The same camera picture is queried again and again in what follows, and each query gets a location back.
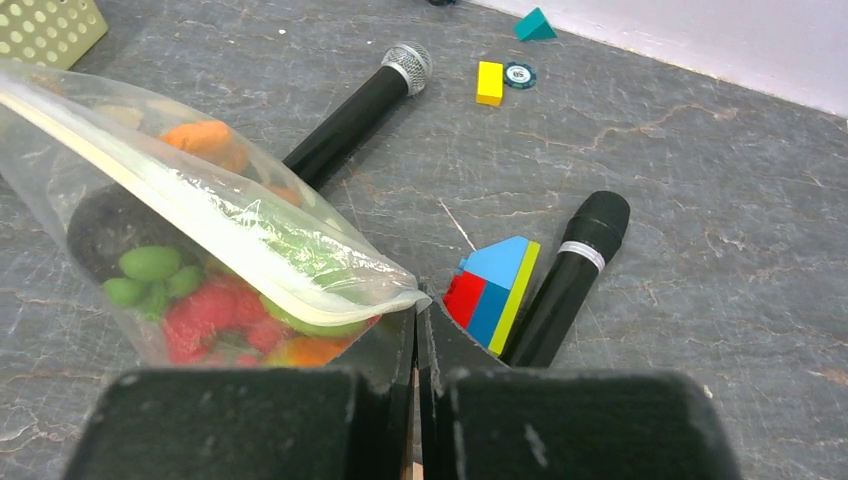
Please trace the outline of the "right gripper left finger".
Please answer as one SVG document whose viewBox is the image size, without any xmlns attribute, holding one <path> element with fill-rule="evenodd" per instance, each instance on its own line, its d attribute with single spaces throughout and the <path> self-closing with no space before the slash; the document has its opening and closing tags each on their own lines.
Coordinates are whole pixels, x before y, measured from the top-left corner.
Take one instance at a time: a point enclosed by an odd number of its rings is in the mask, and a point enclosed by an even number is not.
<svg viewBox="0 0 848 480">
<path fill-rule="evenodd" d="M 128 372 L 100 396 L 68 479 L 409 479 L 413 310 L 317 368 Z"/>
</svg>

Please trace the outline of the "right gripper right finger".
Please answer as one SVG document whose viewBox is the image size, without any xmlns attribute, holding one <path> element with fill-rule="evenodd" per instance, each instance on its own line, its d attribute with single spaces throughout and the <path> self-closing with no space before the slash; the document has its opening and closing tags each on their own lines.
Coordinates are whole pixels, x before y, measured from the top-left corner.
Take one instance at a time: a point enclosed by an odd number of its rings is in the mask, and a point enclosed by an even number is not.
<svg viewBox="0 0 848 480">
<path fill-rule="evenodd" d="M 702 387 L 671 370 L 511 368 L 439 297 L 417 316 L 427 479 L 738 479 Z"/>
</svg>

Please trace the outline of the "orange red toy mango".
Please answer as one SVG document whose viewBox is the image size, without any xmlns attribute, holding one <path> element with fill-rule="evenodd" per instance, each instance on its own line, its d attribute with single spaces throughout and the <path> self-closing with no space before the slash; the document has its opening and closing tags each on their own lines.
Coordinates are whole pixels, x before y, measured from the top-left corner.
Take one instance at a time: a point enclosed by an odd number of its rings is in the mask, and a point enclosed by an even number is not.
<svg viewBox="0 0 848 480">
<path fill-rule="evenodd" d="M 262 360 L 269 367 L 320 367 L 338 357 L 352 338 L 300 336 L 284 340 Z"/>
</svg>

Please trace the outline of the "red toy tomato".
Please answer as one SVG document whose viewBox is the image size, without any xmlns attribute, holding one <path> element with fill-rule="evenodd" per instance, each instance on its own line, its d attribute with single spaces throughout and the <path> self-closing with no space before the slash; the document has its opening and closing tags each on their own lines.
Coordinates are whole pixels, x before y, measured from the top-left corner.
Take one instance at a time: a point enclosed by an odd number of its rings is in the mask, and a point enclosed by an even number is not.
<svg viewBox="0 0 848 480">
<path fill-rule="evenodd" d="M 178 299 L 165 314 L 163 333 L 173 364 L 256 366 L 292 330 L 266 310 L 255 289 L 222 274 Z"/>
</svg>

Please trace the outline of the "bright green toy leaf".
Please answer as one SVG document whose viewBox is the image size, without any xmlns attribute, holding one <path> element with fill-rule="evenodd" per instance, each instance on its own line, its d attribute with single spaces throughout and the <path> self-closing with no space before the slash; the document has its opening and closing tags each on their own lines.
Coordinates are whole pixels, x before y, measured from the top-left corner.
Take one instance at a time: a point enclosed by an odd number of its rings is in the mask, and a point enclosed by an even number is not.
<svg viewBox="0 0 848 480">
<path fill-rule="evenodd" d="M 335 254 L 312 248 L 279 249 L 281 260 L 271 271 L 277 286 L 270 299 L 259 299 L 266 311 L 309 336 L 341 337 L 361 331 L 376 318 L 367 312 L 365 270 Z"/>
</svg>

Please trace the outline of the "clear dotted zip bag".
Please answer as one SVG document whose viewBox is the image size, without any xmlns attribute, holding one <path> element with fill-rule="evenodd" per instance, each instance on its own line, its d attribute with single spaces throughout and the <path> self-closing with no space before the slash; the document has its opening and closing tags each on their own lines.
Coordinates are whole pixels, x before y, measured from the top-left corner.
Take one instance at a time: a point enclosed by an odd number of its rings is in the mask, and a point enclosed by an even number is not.
<svg viewBox="0 0 848 480">
<path fill-rule="evenodd" d="M 430 304 L 415 276 L 380 253 L 289 168 L 231 129 L 249 164 L 230 172 L 159 140 L 170 129 L 216 120 L 154 92 L 107 78 L 5 60 L 1 64 L 1 174 L 71 257 L 70 218 L 81 200 L 118 184 L 198 244 L 207 280 L 232 275 L 272 299 L 279 249 L 312 248 L 365 270 L 365 329 Z M 109 311 L 150 363 L 173 364 L 163 324 Z"/>
</svg>

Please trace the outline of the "green leafy toy vegetable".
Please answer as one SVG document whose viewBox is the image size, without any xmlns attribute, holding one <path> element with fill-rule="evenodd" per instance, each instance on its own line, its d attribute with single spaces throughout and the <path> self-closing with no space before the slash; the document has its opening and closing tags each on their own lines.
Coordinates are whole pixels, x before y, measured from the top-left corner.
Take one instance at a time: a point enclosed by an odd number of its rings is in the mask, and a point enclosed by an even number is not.
<svg viewBox="0 0 848 480">
<path fill-rule="evenodd" d="M 118 273 L 101 288 L 117 307 L 136 311 L 149 322 L 160 323 L 177 300 L 196 291 L 206 274 L 176 247 L 141 246 L 124 253 Z"/>
</svg>

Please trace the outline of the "orange toy food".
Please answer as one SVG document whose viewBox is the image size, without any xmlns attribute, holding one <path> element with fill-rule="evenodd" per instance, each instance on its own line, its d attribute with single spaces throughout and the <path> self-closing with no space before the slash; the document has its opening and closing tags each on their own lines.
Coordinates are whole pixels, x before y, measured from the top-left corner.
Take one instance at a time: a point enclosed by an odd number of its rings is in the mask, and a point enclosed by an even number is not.
<svg viewBox="0 0 848 480">
<path fill-rule="evenodd" d="M 161 135 L 159 140 L 233 173 L 242 173 L 249 164 L 247 148 L 221 121 L 184 123 Z"/>
</svg>

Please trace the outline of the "dark purple toy fruit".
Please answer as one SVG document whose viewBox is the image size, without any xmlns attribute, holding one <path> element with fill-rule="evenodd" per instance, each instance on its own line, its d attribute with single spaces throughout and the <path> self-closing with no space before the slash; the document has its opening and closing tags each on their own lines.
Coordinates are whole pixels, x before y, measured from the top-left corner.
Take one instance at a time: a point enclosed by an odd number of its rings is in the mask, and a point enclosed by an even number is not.
<svg viewBox="0 0 848 480">
<path fill-rule="evenodd" d="M 173 247 L 185 264 L 197 263 L 205 253 L 118 184 L 98 189 L 81 200 L 70 218 L 66 244 L 71 257 L 97 284 L 121 276 L 119 259 L 138 247 Z"/>
</svg>

